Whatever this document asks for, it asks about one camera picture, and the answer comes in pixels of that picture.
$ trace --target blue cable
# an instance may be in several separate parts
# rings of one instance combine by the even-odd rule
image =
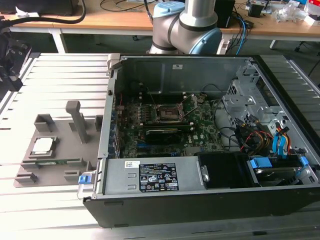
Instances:
[[[238,53],[240,52],[240,49],[242,48],[242,45],[243,45],[244,39],[245,39],[245,34],[246,34],[246,24],[245,24],[245,22],[240,17],[237,17],[237,19],[239,19],[242,22],[243,34],[242,34],[242,39],[241,39],[241,42],[240,42],[240,46],[238,48],[238,51],[236,51],[235,55],[238,55]]]

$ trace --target floor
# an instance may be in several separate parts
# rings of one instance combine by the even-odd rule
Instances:
[[[13,37],[30,43],[33,52],[56,53],[54,40],[50,34],[46,33],[22,33],[14,32]],[[151,36],[138,36],[134,41],[132,36],[123,35],[98,35],[100,44],[96,44],[93,35],[65,34],[65,42],[69,53],[130,53],[143,54],[152,44]],[[309,73],[314,64],[320,59],[317,53],[320,52],[320,43],[306,42],[301,46],[299,52],[294,49],[299,44],[298,41],[280,41],[276,49],[269,48],[270,40],[249,39],[240,51],[241,55],[284,55],[288,59],[294,60],[305,73]],[[236,54],[234,48],[230,54]],[[320,84],[320,64],[313,71],[311,79]],[[0,100],[2,99],[4,88],[0,85]]]

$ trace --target power supply label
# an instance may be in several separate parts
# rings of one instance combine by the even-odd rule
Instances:
[[[175,163],[140,164],[139,178],[143,193],[179,190]]]

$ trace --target desk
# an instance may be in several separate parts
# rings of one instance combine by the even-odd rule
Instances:
[[[50,33],[53,35],[59,53],[67,52],[63,34],[152,35],[153,27],[148,20],[144,8],[140,8],[141,12],[110,12],[100,8],[100,1],[101,0],[86,0],[87,15],[85,19],[78,24],[31,22],[19,24],[10,29],[13,32]],[[276,23],[271,15],[268,14],[262,15],[260,18],[249,17],[248,12],[239,7],[243,2],[244,0],[236,0],[235,7],[244,19],[254,23],[253,29],[248,35],[249,39],[320,42],[320,27],[309,26],[304,21],[298,21],[297,23]],[[123,8],[134,6],[134,3],[124,2],[122,4],[121,6]],[[112,1],[103,6],[117,9]],[[154,4],[150,4],[150,10],[152,12],[153,8]],[[82,9],[79,7],[75,16],[57,16],[57,18],[73,20],[80,16],[81,11]],[[14,16],[10,15],[5,15],[5,17],[9,19],[14,18]],[[223,37],[218,50],[219,54],[226,52],[230,39],[232,39],[238,31],[239,25],[235,21],[231,22],[230,28],[222,29]],[[270,47],[275,46],[275,41],[272,43]]]

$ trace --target table leg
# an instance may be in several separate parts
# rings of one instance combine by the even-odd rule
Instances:
[[[233,34],[223,34],[216,54],[224,55],[228,49]]]
[[[54,40],[56,49],[58,50],[58,53],[60,53],[60,54],[67,53],[68,49],[66,46],[64,36],[61,33],[61,30],[59,28],[52,28],[52,29],[49,29],[49,32],[53,36],[53,40]]]
[[[276,45],[278,43],[278,40],[272,40],[271,44],[270,44],[270,49],[275,49],[276,48]]]

